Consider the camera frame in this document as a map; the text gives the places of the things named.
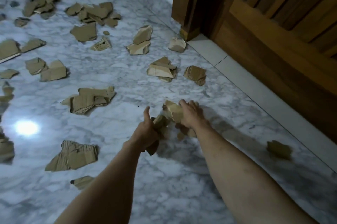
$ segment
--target right hand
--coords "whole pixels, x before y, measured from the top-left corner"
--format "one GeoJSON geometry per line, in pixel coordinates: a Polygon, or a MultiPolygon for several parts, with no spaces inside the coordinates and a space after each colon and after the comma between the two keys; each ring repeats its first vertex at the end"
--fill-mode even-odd
{"type": "Polygon", "coordinates": [[[179,105],[183,109],[182,125],[192,128],[193,130],[200,125],[209,125],[208,120],[204,117],[203,109],[199,107],[198,103],[192,100],[188,103],[185,100],[180,100],[179,105]]]}

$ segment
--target left hand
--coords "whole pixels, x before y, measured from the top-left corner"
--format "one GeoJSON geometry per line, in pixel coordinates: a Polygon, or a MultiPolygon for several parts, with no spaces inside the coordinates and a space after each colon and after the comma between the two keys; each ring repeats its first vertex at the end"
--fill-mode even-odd
{"type": "Polygon", "coordinates": [[[141,151],[145,151],[147,147],[159,139],[159,134],[153,128],[153,122],[150,118],[149,109],[149,106],[145,108],[144,121],[139,123],[129,140],[131,143],[140,147],[141,151]]]}

